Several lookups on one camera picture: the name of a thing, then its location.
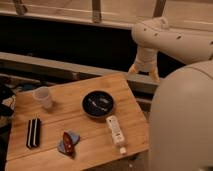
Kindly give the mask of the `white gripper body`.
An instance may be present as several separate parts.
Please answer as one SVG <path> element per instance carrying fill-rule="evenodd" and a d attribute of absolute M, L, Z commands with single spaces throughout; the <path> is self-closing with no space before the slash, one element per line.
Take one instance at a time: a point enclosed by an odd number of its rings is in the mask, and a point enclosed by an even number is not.
<path fill-rule="evenodd" d="M 137 48 L 135 65 L 142 72 L 150 72 L 155 69 L 157 67 L 157 51 L 139 46 Z"/>

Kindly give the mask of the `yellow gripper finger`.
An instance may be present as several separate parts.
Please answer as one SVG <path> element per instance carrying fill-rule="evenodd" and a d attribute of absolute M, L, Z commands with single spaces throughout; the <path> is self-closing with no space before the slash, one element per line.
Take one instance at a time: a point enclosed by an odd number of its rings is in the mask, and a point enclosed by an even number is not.
<path fill-rule="evenodd" d="M 154 82 L 159 82 L 159 74 L 158 74 L 158 68 L 154 68 L 149 72 L 149 76 L 152 78 Z"/>
<path fill-rule="evenodd" d="M 139 72 L 139 70 L 135 64 L 132 64 L 131 67 L 129 68 L 128 72 L 130 74 L 137 74 Z"/>

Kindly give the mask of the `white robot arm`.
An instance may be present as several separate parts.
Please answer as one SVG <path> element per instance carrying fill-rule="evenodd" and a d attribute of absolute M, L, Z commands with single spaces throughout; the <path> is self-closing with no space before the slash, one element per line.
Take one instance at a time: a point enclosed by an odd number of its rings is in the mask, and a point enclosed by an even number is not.
<path fill-rule="evenodd" d="M 213 33 L 175 30 L 164 17 L 132 27 L 129 71 L 158 83 L 149 118 L 149 171 L 213 171 Z"/>

